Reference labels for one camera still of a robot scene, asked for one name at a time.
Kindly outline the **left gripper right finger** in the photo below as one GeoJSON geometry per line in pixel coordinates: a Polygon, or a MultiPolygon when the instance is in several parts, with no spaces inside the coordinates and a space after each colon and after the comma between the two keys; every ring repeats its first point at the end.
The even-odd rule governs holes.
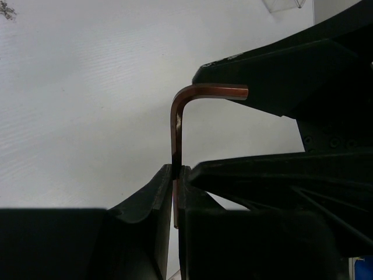
{"type": "Polygon", "coordinates": [[[344,258],[372,254],[351,229],[310,211],[234,211],[180,174],[182,279],[347,279],[344,258]]]}

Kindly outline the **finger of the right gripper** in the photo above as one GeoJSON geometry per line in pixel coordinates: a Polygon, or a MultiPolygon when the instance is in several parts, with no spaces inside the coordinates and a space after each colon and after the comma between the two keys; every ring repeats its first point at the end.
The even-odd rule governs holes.
{"type": "Polygon", "coordinates": [[[287,153],[201,162],[190,184],[329,223],[372,227],[372,152],[287,153]]]}
{"type": "Polygon", "coordinates": [[[192,82],[246,85],[243,105],[277,116],[337,118],[347,88],[339,76],[356,62],[355,39],[327,38],[205,64],[192,82]]]}

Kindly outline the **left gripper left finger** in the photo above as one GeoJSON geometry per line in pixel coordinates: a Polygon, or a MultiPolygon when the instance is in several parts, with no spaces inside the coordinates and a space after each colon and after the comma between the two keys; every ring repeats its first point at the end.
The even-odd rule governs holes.
{"type": "Polygon", "coordinates": [[[171,166],[111,209],[1,209],[2,279],[165,279],[171,166]]]}

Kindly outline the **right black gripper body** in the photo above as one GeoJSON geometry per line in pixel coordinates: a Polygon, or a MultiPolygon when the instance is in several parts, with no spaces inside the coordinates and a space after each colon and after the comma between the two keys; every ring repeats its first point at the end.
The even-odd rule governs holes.
{"type": "Polygon", "coordinates": [[[285,162],[286,186],[327,220],[341,255],[372,254],[372,2],[317,25],[353,57],[294,112],[305,152],[285,162]]]}

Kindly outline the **dark hex key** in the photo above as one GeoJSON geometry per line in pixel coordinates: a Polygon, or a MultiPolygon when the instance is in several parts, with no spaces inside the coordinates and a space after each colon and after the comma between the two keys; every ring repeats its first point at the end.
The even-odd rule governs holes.
{"type": "Polygon", "coordinates": [[[171,164],[173,180],[174,227],[179,228],[178,204],[182,167],[182,120],[185,106],[197,99],[246,100],[246,85],[199,83],[181,89],[174,97],[170,110],[171,164]]]}

